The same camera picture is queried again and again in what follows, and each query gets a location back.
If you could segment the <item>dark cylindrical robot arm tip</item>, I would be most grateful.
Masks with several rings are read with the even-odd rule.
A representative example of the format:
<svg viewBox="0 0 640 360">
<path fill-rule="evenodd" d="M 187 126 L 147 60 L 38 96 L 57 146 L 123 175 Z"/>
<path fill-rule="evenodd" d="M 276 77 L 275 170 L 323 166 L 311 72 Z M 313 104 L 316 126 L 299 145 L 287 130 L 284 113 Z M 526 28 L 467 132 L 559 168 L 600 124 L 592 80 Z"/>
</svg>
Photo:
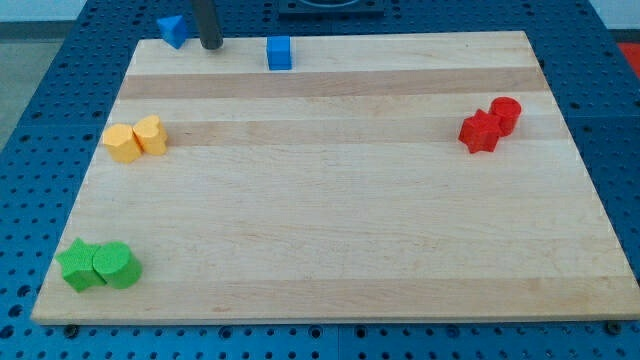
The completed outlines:
<svg viewBox="0 0 640 360">
<path fill-rule="evenodd" d="M 214 0 L 191 0 L 193 16 L 200 36 L 201 46 L 217 50 L 223 46 L 222 27 Z"/>
</svg>

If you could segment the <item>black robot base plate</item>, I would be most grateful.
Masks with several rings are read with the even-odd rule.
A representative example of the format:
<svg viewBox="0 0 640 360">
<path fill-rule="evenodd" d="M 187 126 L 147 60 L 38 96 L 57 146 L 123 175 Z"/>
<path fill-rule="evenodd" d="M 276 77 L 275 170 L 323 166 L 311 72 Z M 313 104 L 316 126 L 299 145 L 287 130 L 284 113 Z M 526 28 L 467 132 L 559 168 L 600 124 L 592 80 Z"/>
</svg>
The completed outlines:
<svg viewBox="0 0 640 360">
<path fill-rule="evenodd" d="M 280 18 L 382 15 L 384 0 L 277 0 Z"/>
</svg>

